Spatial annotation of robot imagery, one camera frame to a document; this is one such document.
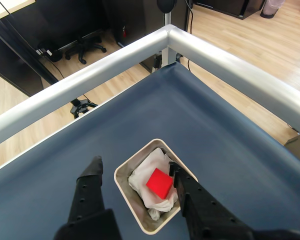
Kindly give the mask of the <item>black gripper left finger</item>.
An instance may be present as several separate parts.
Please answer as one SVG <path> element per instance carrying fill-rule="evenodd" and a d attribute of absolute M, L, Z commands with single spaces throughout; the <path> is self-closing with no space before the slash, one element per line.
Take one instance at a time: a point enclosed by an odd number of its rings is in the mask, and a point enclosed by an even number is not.
<path fill-rule="evenodd" d="M 120 240 L 121 234 L 112 209 L 106 209 L 102 196 L 103 162 L 95 156 L 76 180 L 67 223 L 55 240 Z"/>

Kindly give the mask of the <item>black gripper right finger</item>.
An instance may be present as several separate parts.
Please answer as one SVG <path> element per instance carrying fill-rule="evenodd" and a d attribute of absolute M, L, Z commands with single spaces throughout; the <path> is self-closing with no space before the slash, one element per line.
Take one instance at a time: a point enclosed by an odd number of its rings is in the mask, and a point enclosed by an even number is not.
<path fill-rule="evenodd" d="M 191 240 L 254 240 L 253 231 L 200 185 L 185 169 L 169 163 L 182 216 Z"/>

